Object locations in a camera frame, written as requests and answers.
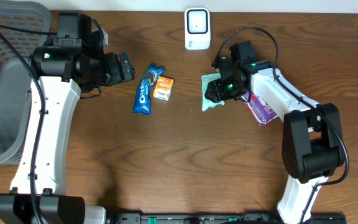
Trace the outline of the mint green wipes pack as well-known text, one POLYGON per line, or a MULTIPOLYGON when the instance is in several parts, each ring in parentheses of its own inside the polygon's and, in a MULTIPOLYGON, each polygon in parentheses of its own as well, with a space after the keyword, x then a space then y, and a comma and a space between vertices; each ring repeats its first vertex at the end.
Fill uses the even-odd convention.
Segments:
POLYGON ((213 73, 213 74, 209 74, 209 75, 203 75, 201 77, 201 82, 202 82, 202 97, 203 97, 203 101, 202 101, 202 111, 206 111, 209 108, 214 108, 217 105, 225 105, 225 102, 223 101, 219 101, 218 103, 214 103, 211 100, 207 99, 205 97, 205 93, 206 90, 208 88, 208 83, 210 81, 215 81, 221 78, 221 75, 219 73, 213 73))

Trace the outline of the red purple pad pack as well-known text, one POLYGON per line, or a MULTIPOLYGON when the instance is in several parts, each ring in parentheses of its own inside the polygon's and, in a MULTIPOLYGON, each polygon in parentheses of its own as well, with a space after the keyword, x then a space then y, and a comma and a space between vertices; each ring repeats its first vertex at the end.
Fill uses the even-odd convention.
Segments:
POLYGON ((260 126, 263 126, 278 117, 276 112, 274 112, 266 101, 253 93, 249 95, 249 92, 247 91, 241 96, 241 99, 245 101, 245 104, 248 106, 250 112, 260 126))

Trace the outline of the blue Oreo cookie pack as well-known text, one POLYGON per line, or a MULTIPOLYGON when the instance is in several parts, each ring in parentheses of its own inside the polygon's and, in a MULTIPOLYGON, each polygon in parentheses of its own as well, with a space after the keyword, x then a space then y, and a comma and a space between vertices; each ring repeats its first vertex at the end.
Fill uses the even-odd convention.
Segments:
POLYGON ((135 94, 132 112, 149 115, 151 113, 150 89, 156 84, 159 76, 165 72, 165 67, 151 63, 142 77, 135 94))

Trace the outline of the orange tissue packet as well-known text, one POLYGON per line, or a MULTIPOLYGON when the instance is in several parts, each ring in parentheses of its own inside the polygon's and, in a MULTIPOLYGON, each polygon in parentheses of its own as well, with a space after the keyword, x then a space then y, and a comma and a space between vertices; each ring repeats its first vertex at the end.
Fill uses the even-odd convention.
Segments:
POLYGON ((153 97, 168 101, 172 94, 174 79, 160 76, 156 82, 153 97))

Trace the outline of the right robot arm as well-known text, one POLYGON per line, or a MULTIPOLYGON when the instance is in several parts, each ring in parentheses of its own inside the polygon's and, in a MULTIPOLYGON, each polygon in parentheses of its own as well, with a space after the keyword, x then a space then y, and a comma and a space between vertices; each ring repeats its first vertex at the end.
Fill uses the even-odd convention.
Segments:
POLYGON ((339 110, 322 105, 297 90, 269 60, 217 56, 212 67, 220 78, 210 81, 204 94, 215 103, 263 99, 283 122, 282 160, 288 181, 277 205, 282 223, 308 223, 319 190, 342 182, 349 173, 339 110))

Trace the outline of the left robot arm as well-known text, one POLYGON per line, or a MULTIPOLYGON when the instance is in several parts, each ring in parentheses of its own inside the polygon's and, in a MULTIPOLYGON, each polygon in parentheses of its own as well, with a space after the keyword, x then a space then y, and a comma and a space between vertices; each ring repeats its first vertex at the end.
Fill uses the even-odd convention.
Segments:
POLYGON ((35 80, 21 163, 10 191, 0 194, 4 223, 114 223, 103 206, 67 196, 66 157, 80 95, 134 79, 127 52, 85 47, 37 47, 29 59, 35 80))

